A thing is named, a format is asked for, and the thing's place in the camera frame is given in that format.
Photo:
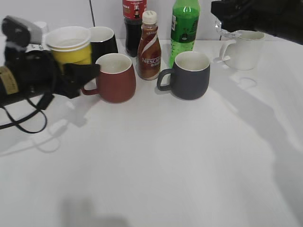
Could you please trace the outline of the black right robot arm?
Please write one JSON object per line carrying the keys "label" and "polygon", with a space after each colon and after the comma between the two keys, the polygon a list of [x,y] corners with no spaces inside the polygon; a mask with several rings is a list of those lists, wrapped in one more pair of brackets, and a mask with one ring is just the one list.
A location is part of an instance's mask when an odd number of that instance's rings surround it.
{"label": "black right robot arm", "polygon": [[211,13],[230,33],[259,31],[303,44],[301,0],[214,0]]}

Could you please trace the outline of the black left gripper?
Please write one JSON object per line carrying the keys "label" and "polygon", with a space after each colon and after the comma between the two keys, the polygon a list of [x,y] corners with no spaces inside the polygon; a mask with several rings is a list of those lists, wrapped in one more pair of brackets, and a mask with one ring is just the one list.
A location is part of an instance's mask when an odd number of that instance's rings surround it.
{"label": "black left gripper", "polygon": [[50,51],[18,51],[4,49],[3,97],[32,98],[44,94],[57,94],[67,98],[80,95],[80,88],[96,78],[99,64],[64,64],[63,72]]}

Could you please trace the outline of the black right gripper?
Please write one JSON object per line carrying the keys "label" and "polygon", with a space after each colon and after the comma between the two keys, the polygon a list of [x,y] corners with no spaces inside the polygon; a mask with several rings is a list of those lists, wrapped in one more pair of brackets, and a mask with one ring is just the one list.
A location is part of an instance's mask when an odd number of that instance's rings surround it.
{"label": "black right gripper", "polygon": [[253,12],[256,3],[256,0],[214,0],[211,2],[211,13],[229,32],[257,31]]}

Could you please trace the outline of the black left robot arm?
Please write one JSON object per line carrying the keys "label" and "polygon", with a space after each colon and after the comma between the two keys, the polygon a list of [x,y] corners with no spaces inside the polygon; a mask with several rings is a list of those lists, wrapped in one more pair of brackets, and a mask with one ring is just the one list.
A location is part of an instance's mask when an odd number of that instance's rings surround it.
{"label": "black left robot arm", "polygon": [[55,95],[69,99],[99,75],[98,64],[64,64],[59,67],[50,51],[17,51],[5,47],[4,65],[0,68],[0,103],[10,105],[41,96],[37,106],[45,110]]}

